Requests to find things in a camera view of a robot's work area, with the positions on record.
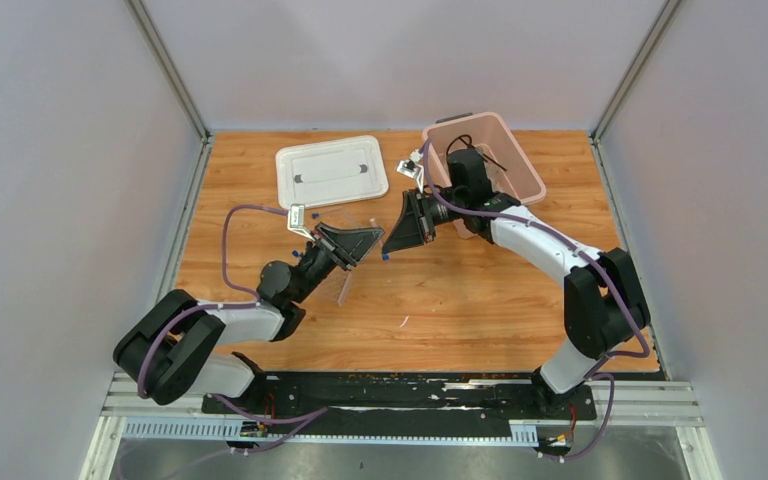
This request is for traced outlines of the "clear test tube rack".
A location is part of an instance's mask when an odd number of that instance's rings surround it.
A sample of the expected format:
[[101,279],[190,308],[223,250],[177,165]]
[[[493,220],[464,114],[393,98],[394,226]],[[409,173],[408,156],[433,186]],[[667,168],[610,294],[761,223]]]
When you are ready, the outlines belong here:
[[350,271],[341,271],[336,273],[329,280],[331,293],[330,297],[338,307],[343,307],[347,300],[353,283],[353,273]]

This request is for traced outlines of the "black metal tripod stand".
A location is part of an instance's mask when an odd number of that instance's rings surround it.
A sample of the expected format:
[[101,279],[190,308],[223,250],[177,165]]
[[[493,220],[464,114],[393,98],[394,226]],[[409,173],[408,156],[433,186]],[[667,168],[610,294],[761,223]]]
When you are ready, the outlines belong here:
[[452,151],[453,146],[460,142],[466,149],[475,151],[479,156],[482,157],[483,161],[485,163],[490,163],[494,166],[496,166],[498,169],[500,169],[503,172],[507,171],[507,168],[502,166],[498,161],[496,161],[493,157],[491,157],[489,154],[485,153],[484,150],[480,147],[477,147],[473,143],[472,136],[469,134],[462,134],[458,135],[456,138],[454,138],[449,145],[446,148],[445,156],[448,157]]

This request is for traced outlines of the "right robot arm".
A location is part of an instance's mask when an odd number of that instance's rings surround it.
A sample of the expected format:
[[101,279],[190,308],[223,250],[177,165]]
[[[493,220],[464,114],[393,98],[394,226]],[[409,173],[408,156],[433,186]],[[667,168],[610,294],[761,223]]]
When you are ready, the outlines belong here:
[[519,200],[493,188],[486,161],[474,148],[447,160],[450,186],[431,178],[430,147],[399,162],[398,173],[416,186],[403,193],[396,225],[384,242],[389,254],[432,242],[437,228],[460,220],[487,242],[537,267],[563,291],[565,340],[534,372],[531,403],[556,417],[571,403],[571,391],[614,357],[646,358],[643,335],[651,315],[630,255],[601,251],[542,222]]

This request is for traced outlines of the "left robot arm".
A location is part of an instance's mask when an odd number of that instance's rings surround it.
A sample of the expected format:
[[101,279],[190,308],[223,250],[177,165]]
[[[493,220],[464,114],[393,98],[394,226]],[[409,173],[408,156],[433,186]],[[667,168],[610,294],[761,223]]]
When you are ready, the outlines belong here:
[[317,224],[297,264],[272,261],[262,268],[250,303],[171,290],[117,343],[112,359],[136,382],[139,397],[158,405],[186,394],[219,394],[243,413],[256,412],[266,400],[264,373],[244,354],[219,355],[215,348],[288,338],[305,316],[302,302],[335,269],[357,267],[383,234],[380,227]]

